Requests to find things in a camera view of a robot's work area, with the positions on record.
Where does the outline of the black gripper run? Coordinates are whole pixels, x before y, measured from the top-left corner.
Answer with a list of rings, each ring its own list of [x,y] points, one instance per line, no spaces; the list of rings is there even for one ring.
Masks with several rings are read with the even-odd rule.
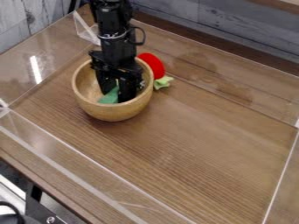
[[[136,63],[136,48],[145,40],[136,41],[133,31],[100,33],[97,38],[101,49],[92,50],[88,55],[100,91],[105,95],[119,84],[117,101],[131,101],[143,81],[143,68]]]

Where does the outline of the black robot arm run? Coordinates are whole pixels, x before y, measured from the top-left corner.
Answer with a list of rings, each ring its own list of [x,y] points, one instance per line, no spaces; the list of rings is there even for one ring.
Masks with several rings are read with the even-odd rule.
[[[101,50],[88,52],[91,68],[105,95],[117,88],[116,101],[127,102],[144,87],[144,69],[136,62],[136,48],[145,43],[145,33],[131,24],[133,9],[128,0],[89,0],[97,23]]]

